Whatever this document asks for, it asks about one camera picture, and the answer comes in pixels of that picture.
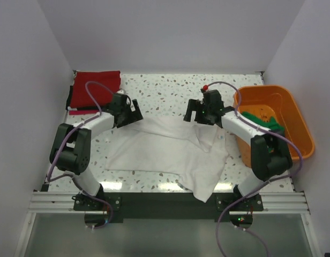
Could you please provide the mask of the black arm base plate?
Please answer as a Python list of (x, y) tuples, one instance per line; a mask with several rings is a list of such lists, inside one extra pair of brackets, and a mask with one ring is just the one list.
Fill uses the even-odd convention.
[(104, 200), (95, 201), (78, 193), (72, 197), (73, 210), (85, 214), (87, 225), (122, 223), (125, 219), (215, 220), (234, 202), (233, 193), (213, 193), (206, 202), (192, 193), (105, 193)]

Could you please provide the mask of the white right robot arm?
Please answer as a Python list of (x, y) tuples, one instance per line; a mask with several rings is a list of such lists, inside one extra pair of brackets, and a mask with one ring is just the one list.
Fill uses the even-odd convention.
[(203, 92), (202, 100), (190, 99), (184, 116), (186, 122), (191, 120), (193, 112), (195, 122), (217, 125), (250, 146), (252, 174), (234, 187), (232, 204), (236, 209), (245, 210), (251, 204), (251, 197), (270, 179), (292, 167), (293, 161), (283, 133), (256, 124), (241, 115), (237, 108), (224, 106), (218, 90)]

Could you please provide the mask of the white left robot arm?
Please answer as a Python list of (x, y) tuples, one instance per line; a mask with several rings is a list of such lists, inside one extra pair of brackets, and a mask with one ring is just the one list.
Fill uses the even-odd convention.
[(51, 148), (47, 182), (70, 177), (79, 191), (87, 196), (86, 204), (92, 210), (104, 205), (102, 185), (89, 169), (91, 141), (103, 132), (120, 128), (143, 119), (136, 99), (115, 93), (106, 107), (81, 122), (58, 126)]

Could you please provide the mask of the white t shirt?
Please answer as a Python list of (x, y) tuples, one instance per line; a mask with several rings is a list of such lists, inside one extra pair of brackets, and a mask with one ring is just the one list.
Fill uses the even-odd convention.
[(225, 130), (217, 125), (145, 117), (113, 133), (106, 169), (172, 173), (196, 199), (207, 202), (228, 156)]

